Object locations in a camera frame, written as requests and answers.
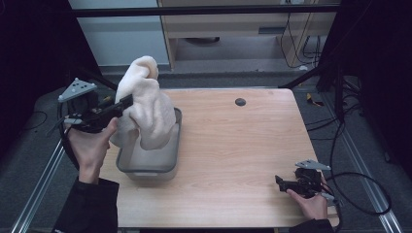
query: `aluminum rail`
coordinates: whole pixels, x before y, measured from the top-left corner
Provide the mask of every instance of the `aluminum rail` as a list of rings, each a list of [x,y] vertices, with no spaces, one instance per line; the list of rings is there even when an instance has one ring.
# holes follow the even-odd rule
[[[330,113],[335,117],[335,112],[333,110],[333,105],[332,105],[332,100],[331,97],[327,94],[321,93],[322,98],[325,100],[325,103],[330,111]],[[361,153],[358,151],[355,142],[353,141],[351,135],[349,132],[344,129],[343,131],[343,143],[345,147],[348,150],[349,156],[351,157],[351,160],[355,166],[355,168],[358,170],[358,172],[367,175],[370,178],[372,177],[372,174],[370,173],[369,169],[367,168],[365,162],[361,158]],[[386,201],[385,194],[382,192],[382,190],[379,188],[379,186],[375,183],[371,183],[367,181],[366,179],[361,179],[361,182],[363,184],[363,187],[369,197],[369,200],[371,201],[374,209],[376,212],[383,212],[387,209],[388,207],[388,202]],[[384,215],[379,216],[382,225],[384,226],[386,232],[388,233],[401,233],[403,232],[399,222],[396,219],[396,216],[392,210],[390,210],[388,213]]]
[[[120,9],[79,9],[71,11],[45,11],[64,17],[149,17],[187,15],[269,14],[269,13],[331,13],[357,9],[358,6],[340,4],[302,5],[246,5],[204,7],[156,7]]]
[[[54,149],[54,153],[49,160],[48,165],[46,166],[40,180],[37,182],[36,187],[30,195],[26,205],[21,211],[18,219],[12,226],[12,233],[24,233],[27,231],[31,220],[39,208],[40,203],[43,200],[43,197],[48,190],[48,187],[54,177],[55,171],[57,170],[60,160],[64,155],[64,148],[62,146],[61,140],[58,142],[57,146]]]

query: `human hand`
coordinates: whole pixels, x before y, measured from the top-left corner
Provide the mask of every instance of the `human hand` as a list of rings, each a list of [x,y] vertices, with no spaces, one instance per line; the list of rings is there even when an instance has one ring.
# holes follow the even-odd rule
[[[107,149],[109,139],[118,129],[118,119],[112,118],[107,127],[100,133],[89,134],[71,129],[68,139],[73,153],[79,163],[79,181],[82,183],[98,183],[100,168]]]
[[[327,200],[320,193],[311,197],[304,198],[295,191],[288,189],[288,195],[299,204],[303,214],[308,219],[326,219],[327,218]]]

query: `floor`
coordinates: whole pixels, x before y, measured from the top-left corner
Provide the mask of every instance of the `floor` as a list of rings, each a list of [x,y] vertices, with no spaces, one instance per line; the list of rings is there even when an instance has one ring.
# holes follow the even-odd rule
[[[309,52],[314,51],[315,47],[316,38],[310,38],[308,46],[305,48],[306,55],[310,56]],[[290,82],[303,74],[305,70],[312,69],[316,65],[312,58],[306,58],[302,54],[302,60],[307,61],[307,63],[303,66],[296,64],[296,68],[290,68],[283,59],[282,51],[274,37],[221,38],[216,43],[210,43],[208,40],[180,40],[176,57],[176,66],[173,70],[160,72],[158,80],[163,88],[276,87]],[[117,82],[121,77],[107,78]],[[356,83],[356,78],[347,78]],[[315,88],[316,82],[317,78],[314,77],[293,90],[308,129],[320,125],[316,123],[320,119],[327,121],[333,118],[331,110],[333,109],[333,91],[319,93]],[[51,104],[47,100],[55,98],[60,92],[61,90],[57,90],[40,98],[36,103],[36,108],[47,113],[55,113],[55,104]],[[309,103],[307,93],[312,95],[314,102],[325,106],[320,107],[317,103]],[[346,104],[346,108],[350,108],[356,106],[358,102],[356,98],[348,98]],[[43,118],[42,114],[33,114],[33,121],[28,122],[27,125],[37,125]],[[412,232],[412,222],[410,222],[412,205],[409,204],[409,197],[412,196],[412,182],[405,177],[398,165],[385,162],[384,152],[367,120],[361,115],[361,108],[352,110],[345,119],[345,131],[337,140],[333,153],[333,164],[335,164],[336,172],[366,170],[367,174],[382,182],[390,192],[393,199],[393,211],[390,215],[370,216],[344,201],[341,232]],[[13,222],[6,221],[5,218],[17,219],[17,214],[24,207],[25,200],[28,200],[29,194],[35,188],[35,183],[47,164],[58,137],[54,135],[46,139],[43,133],[50,129],[53,122],[54,119],[46,117],[48,125],[41,125],[22,133],[20,139],[26,146],[21,144],[15,146],[14,152],[18,153],[18,156],[16,156],[16,161],[11,161],[14,169],[4,171],[0,177],[0,185],[2,186],[0,232],[8,232],[7,228]],[[309,132],[315,153],[319,161],[324,164],[329,163],[331,139],[336,133],[336,129],[337,124],[332,121],[328,127]],[[41,150],[33,148],[38,147],[38,145],[42,145]],[[50,224],[47,220],[53,221],[55,219],[55,216],[58,215],[58,211],[55,209],[61,205],[55,201],[56,198],[61,199],[62,195],[58,192],[67,192],[67,180],[71,181],[76,177],[76,171],[71,166],[63,166],[70,164],[66,157],[62,158],[61,164],[51,181],[54,190],[49,190],[45,194],[38,213],[32,216],[31,226],[34,227],[31,229],[32,232]],[[19,195],[16,195],[17,190],[13,187],[13,183],[21,182],[21,180],[30,183],[30,185],[19,187]],[[379,204],[382,199],[379,195],[380,191],[376,191],[373,184],[358,178],[342,178],[339,179],[339,183],[352,199],[364,204],[368,210],[376,208],[376,204],[373,204],[375,202],[378,202],[378,208],[385,204],[385,201],[383,204]],[[12,217],[6,216],[5,213],[10,213]],[[392,216],[395,217],[398,224],[385,226],[382,222],[391,220]],[[280,232],[287,232],[287,229],[280,229]]]

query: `black curtain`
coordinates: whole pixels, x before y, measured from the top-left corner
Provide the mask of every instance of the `black curtain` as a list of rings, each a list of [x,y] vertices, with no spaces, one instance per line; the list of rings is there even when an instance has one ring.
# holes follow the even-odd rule
[[[337,15],[322,62],[336,59],[341,62],[345,75],[360,79],[360,97],[369,122],[393,162],[401,164],[412,178],[410,1],[342,3],[359,4],[360,9]],[[349,36],[340,44],[345,35]],[[333,84],[335,73],[333,69],[322,73],[320,83]]]
[[[45,93],[83,78],[81,68],[101,76],[76,18],[65,0],[3,0],[0,4],[2,114],[0,159],[18,137]]]

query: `white cloth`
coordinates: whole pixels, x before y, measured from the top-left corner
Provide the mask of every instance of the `white cloth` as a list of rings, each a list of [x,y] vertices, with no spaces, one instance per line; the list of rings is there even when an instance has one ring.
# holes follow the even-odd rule
[[[176,116],[171,99],[159,89],[157,76],[155,60],[143,56],[131,63],[121,79],[116,103],[132,94],[133,105],[124,110],[118,131],[110,139],[117,147],[135,144],[139,133],[143,150],[161,149],[169,142]]]

